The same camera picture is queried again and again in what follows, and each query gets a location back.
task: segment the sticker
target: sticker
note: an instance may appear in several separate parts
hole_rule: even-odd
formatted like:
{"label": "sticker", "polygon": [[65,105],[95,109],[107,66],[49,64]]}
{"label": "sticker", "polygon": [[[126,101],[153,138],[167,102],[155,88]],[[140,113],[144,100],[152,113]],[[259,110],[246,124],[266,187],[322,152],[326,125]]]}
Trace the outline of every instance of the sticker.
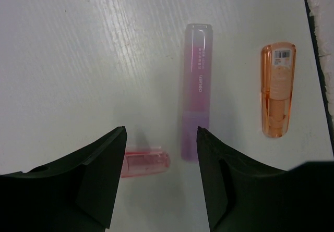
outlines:
{"label": "sticker", "polygon": [[292,50],[289,48],[278,48],[272,52],[272,65],[274,68],[278,66],[291,68]]}

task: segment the pink transparent cap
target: pink transparent cap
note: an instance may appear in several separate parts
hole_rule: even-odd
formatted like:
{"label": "pink transparent cap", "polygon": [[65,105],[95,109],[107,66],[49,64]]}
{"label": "pink transparent cap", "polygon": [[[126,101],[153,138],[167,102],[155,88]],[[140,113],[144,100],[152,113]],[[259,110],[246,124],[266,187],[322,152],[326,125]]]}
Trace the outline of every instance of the pink transparent cap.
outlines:
{"label": "pink transparent cap", "polygon": [[145,176],[168,170],[169,155],[163,150],[125,151],[121,177]]}

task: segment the black plastic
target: black plastic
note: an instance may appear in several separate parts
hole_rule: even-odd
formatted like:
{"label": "black plastic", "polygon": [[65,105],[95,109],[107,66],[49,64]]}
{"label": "black plastic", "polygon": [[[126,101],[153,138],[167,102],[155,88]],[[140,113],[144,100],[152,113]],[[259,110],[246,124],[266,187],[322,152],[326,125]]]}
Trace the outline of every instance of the black plastic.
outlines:
{"label": "black plastic", "polygon": [[127,134],[94,143],[28,173],[0,176],[0,231],[102,232],[109,228]]}
{"label": "black plastic", "polygon": [[198,128],[197,150],[211,231],[334,229],[334,162],[307,162],[286,172],[204,128]]}

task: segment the orange highlighter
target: orange highlighter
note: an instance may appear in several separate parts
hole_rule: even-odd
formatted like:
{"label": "orange highlighter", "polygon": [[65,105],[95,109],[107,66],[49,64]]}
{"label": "orange highlighter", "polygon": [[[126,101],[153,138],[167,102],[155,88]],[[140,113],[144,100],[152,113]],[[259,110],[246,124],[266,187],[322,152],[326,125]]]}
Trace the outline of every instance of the orange highlighter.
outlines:
{"label": "orange highlighter", "polygon": [[268,137],[281,137],[288,130],[295,62],[292,43],[273,43],[262,49],[262,130]]}

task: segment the highlighter cap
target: highlighter cap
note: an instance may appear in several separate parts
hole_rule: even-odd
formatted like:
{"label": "highlighter cap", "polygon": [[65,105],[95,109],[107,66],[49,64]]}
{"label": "highlighter cap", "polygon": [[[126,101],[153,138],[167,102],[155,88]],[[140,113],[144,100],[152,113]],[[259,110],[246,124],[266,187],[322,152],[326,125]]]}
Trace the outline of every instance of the highlighter cap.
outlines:
{"label": "highlighter cap", "polygon": [[146,176],[168,170],[171,160],[167,152],[161,149],[125,151],[121,177]]}
{"label": "highlighter cap", "polygon": [[280,42],[261,52],[261,105],[263,133],[283,136],[289,126],[296,47]]}

